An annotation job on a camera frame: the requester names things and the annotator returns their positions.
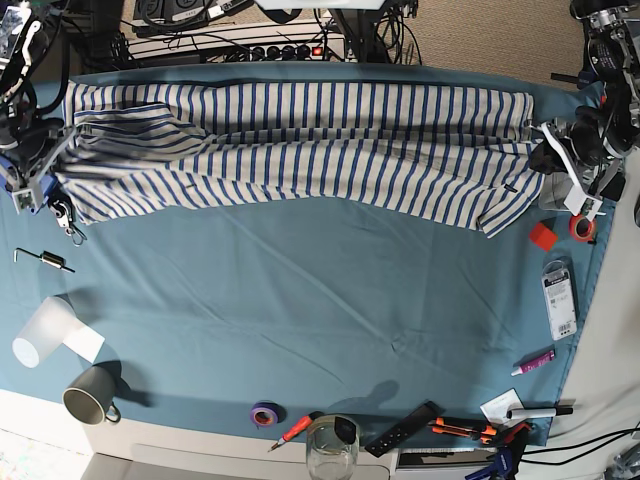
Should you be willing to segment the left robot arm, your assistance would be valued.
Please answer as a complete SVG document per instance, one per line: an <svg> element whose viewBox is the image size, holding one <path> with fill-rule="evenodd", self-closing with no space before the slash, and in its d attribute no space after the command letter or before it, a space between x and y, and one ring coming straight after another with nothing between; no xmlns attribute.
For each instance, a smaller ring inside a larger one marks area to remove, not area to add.
<svg viewBox="0 0 640 480"><path fill-rule="evenodd" d="M604 96L598 107L577 107L573 121L536 125L542 142L531 167L545 175L540 208L592 221L604 201L620 199L625 159L639 147L639 3L572 1L570 13L583 27L583 70L561 80L600 82Z"/></svg>

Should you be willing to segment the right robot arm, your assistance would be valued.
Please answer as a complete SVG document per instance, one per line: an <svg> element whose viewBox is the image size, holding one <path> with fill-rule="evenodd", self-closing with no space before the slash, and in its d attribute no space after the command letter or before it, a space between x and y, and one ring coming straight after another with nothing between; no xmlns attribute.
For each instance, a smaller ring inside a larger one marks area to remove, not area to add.
<svg viewBox="0 0 640 480"><path fill-rule="evenodd" d="M67 2L10 1L1 19L1 188L17 212L37 213L56 189L53 169L76 135L55 117L70 74L70 42L62 27ZM32 76L62 42L57 95L41 106Z"/></svg>

